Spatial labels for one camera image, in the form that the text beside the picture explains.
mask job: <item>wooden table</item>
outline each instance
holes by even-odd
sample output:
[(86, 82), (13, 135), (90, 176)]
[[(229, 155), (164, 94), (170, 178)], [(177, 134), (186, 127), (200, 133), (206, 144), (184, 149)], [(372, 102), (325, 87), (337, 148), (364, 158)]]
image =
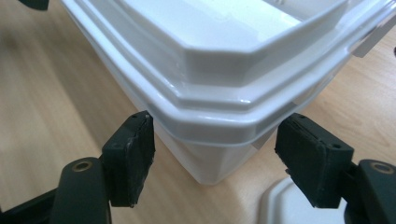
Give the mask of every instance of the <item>wooden table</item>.
[[(396, 164), (396, 29), (352, 58), (303, 113), (356, 149), (354, 162)], [(0, 204), (7, 210), (57, 187), (70, 161), (98, 157), (136, 109), (59, 1), (39, 12), (0, 2)], [(264, 191), (286, 177), (269, 142), (216, 186), (197, 184), (156, 137), (136, 208), (114, 223), (257, 223)]]

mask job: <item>wooden surface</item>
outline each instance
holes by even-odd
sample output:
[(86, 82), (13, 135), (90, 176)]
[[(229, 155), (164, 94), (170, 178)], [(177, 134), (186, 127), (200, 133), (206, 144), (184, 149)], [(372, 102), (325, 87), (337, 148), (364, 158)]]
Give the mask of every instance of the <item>wooden surface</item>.
[[(303, 111), (356, 148), (354, 161), (396, 164), (396, 29), (353, 58)], [(0, 1), (0, 204), (7, 210), (56, 188), (70, 161), (100, 155), (136, 109), (59, 1), (38, 12)], [(134, 209), (114, 223), (257, 223), (259, 201), (287, 176), (272, 138), (213, 187), (197, 184), (162, 141)]]

